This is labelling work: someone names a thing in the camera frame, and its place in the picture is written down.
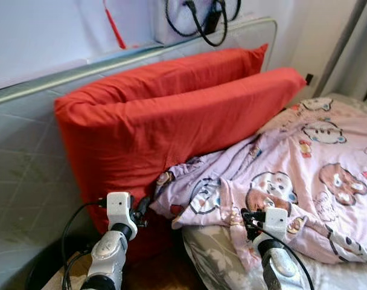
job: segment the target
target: mattress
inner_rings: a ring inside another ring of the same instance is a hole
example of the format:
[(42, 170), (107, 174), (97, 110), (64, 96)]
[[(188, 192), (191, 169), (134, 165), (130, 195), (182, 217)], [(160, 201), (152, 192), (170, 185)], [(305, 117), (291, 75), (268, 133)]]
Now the mattress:
[[(367, 104), (339, 94), (327, 96), (367, 114)], [(208, 289), (267, 289), (261, 267), (249, 273), (238, 258), (228, 227), (186, 226), (182, 229), (186, 251)], [(367, 263), (328, 265), (298, 254), (305, 263), (315, 289), (367, 289)]]

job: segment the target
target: pillow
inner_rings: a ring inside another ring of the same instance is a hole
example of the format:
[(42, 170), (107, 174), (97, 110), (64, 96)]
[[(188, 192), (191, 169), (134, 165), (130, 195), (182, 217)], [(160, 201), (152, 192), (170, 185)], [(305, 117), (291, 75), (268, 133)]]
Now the pillow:
[[(259, 72), (248, 63), (261, 65), (264, 51), (226, 50), (157, 63), (57, 99), (56, 116), (83, 200), (127, 190), (139, 201), (170, 166), (252, 135), (305, 84), (293, 69), (246, 77)], [(105, 232), (106, 211), (89, 212)], [(147, 238), (132, 242), (130, 258), (160, 251), (166, 244), (161, 228), (140, 230)], [(134, 243), (142, 243), (142, 250)]]

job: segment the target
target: cartoon print blanket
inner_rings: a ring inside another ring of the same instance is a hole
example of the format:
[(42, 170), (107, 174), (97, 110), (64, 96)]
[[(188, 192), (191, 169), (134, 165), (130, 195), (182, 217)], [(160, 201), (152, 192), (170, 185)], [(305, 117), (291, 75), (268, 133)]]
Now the cartoon print blanket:
[(240, 209), (281, 207), (285, 242), (320, 262), (367, 262), (367, 115), (329, 98), (306, 100), (258, 135), (173, 166), (150, 206), (172, 227), (224, 225), (244, 267), (260, 258)]

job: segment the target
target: gray curtain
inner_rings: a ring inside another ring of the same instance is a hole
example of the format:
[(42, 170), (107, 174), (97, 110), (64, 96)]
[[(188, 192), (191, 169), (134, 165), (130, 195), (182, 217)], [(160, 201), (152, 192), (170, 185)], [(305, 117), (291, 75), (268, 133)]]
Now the gray curtain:
[(331, 92), (367, 102), (367, 0), (359, 0), (314, 97)]

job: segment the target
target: black cable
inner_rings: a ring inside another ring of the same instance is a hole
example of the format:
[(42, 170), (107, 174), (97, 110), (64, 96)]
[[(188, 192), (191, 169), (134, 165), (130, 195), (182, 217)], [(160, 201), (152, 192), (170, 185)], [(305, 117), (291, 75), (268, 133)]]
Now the black cable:
[[(191, 37), (191, 36), (194, 36), (198, 32), (198, 28), (197, 28), (197, 30), (195, 30), (192, 33), (182, 33), (181, 31), (179, 31), (174, 26), (174, 24), (172, 23), (172, 21), (170, 19), (170, 15), (169, 15), (169, 0), (166, 0), (166, 4), (165, 4), (165, 16), (166, 16), (167, 23), (169, 23), (171, 29), (173, 29), (174, 32), (177, 33), (179, 36), (182, 36), (182, 37)], [(203, 23), (202, 23), (201, 27), (203, 27), (205, 25), (206, 20), (207, 20), (207, 17), (203, 20)]]
[(268, 233), (266, 230), (264, 230), (263, 228), (261, 227), (258, 227), (257, 225), (255, 225), (253, 222), (251, 221), (248, 221), (246, 220), (246, 222), (253, 226), (254, 228), (256, 228), (257, 230), (259, 231), (262, 231), (264, 233), (266, 233), (268, 236), (270, 236), (272, 239), (274, 239), (275, 241), (281, 243), (288, 251), (290, 251), (290, 253), (295, 257), (295, 259), (298, 261), (298, 263), (300, 264), (300, 266), (302, 267), (303, 271), (304, 271), (304, 274), (305, 276), (307, 277), (307, 280), (308, 280), (308, 284), (310, 285), (310, 289), (311, 290), (314, 290), (314, 285), (312, 284), (312, 279), (306, 269), (306, 267), (304, 266), (303, 262), (301, 261), (301, 259), (295, 254), (295, 252), (286, 244), (284, 243), (282, 240), (278, 239), (277, 237), (275, 237), (274, 235)]
[[(174, 24), (172, 23), (171, 19), (170, 19), (170, 15), (169, 15), (169, 0), (166, 0), (166, 3), (165, 3), (165, 16), (166, 16), (166, 20), (169, 24), (169, 26), (171, 27), (171, 29), (173, 29), (173, 31), (175, 33), (177, 33), (178, 35), (182, 36), (182, 37), (191, 37), (191, 36), (194, 36), (196, 33), (200, 33), (201, 37), (205, 40), (205, 42), (209, 45), (211, 45), (212, 47), (218, 47), (220, 46), (225, 38), (226, 38), (226, 35), (228, 33), (228, 17), (226, 15), (226, 7), (225, 7), (225, 0), (215, 0), (213, 5), (215, 5), (216, 3), (219, 3), (222, 7), (222, 15), (223, 15), (223, 19), (224, 19), (224, 33), (223, 33), (223, 37), (221, 39), (221, 41), (219, 43), (212, 43), (206, 36), (206, 34), (203, 32), (203, 29), (202, 27), (205, 25), (205, 23), (207, 22), (208, 20), (208, 17), (206, 17), (203, 21), (202, 24), (200, 24), (200, 22), (198, 21), (198, 18), (197, 18), (197, 11), (196, 11), (196, 5), (195, 3), (192, 1), (185, 1), (184, 2), (184, 5), (188, 6), (188, 8), (190, 9), (191, 11), (191, 14), (193, 16), (193, 19), (194, 19), (194, 22), (196, 24), (196, 27), (197, 27), (197, 30), (192, 32), (192, 33), (183, 33), (181, 31), (179, 31), (175, 26)], [(237, 18), (238, 16), (238, 13), (240, 12), (240, 9), (241, 9), (241, 0), (237, 0), (237, 6), (236, 6), (236, 11), (235, 11), (235, 14), (233, 15), (231, 21), (233, 21), (234, 19)]]
[(241, 0), (237, 0), (236, 11), (234, 12), (234, 15), (233, 15), (233, 17), (230, 21), (233, 21), (237, 18), (238, 13), (240, 12), (240, 10), (241, 10)]
[(91, 253), (91, 251), (85, 251), (80, 253), (79, 255), (75, 256), (72, 258), (72, 260), (69, 262), (69, 265), (66, 267), (65, 271), (64, 271), (64, 276), (63, 276), (63, 281), (62, 281), (62, 290), (67, 290), (67, 283), (68, 283), (68, 288), (70, 288), (71, 282), (68, 282), (66, 277), (69, 278), (69, 272), (71, 271), (72, 266), (74, 265), (74, 263), (80, 259), (81, 257), (87, 255)]
[(189, 7), (189, 9), (191, 11), (191, 14), (193, 15), (194, 23), (196, 23), (198, 32), (200, 33), (201, 37), (203, 38), (203, 40), (205, 40), (205, 42), (207, 44), (209, 44), (212, 47), (219, 47), (224, 42), (224, 40), (226, 39), (226, 35), (228, 33), (228, 17), (226, 15), (225, 0), (215, 0), (215, 3), (216, 2), (218, 2), (221, 5), (222, 15), (223, 15), (223, 18), (224, 18), (224, 33), (223, 33), (223, 36), (222, 36), (221, 40), (217, 43), (211, 42), (207, 38), (206, 34), (203, 32), (203, 30), (200, 26), (200, 22), (197, 19), (196, 5), (194, 4), (194, 2), (193, 1), (186, 1), (185, 2), (185, 4)]
[(74, 219), (76, 218), (76, 216), (79, 214), (79, 212), (82, 211), (82, 209), (84, 209), (85, 207), (87, 207), (88, 205), (101, 205), (101, 201), (97, 201), (97, 202), (88, 202), (86, 204), (83, 204), (82, 206), (80, 206), (77, 211), (75, 211), (75, 213), (71, 216), (71, 218), (69, 219), (69, 221), (67, 222), (64, 230), (63, 230), (63, 234), (62, 234), (62, 241), (61, 241), (61, 250), (62, 250), (62, 260), (63, 260), (63, 268), (64, 268), (64, 283), (66, 283), (68, 285), (68, 287), (71, 285), (71, 281), (69, 279), (69, 275), (66, 274), (66, 270), (67, 270), (67, 256), (65, 253), (65, 238), (68, 234), (68, 230), (69, 227), (71, 226), (71, 223), (74, 221)]

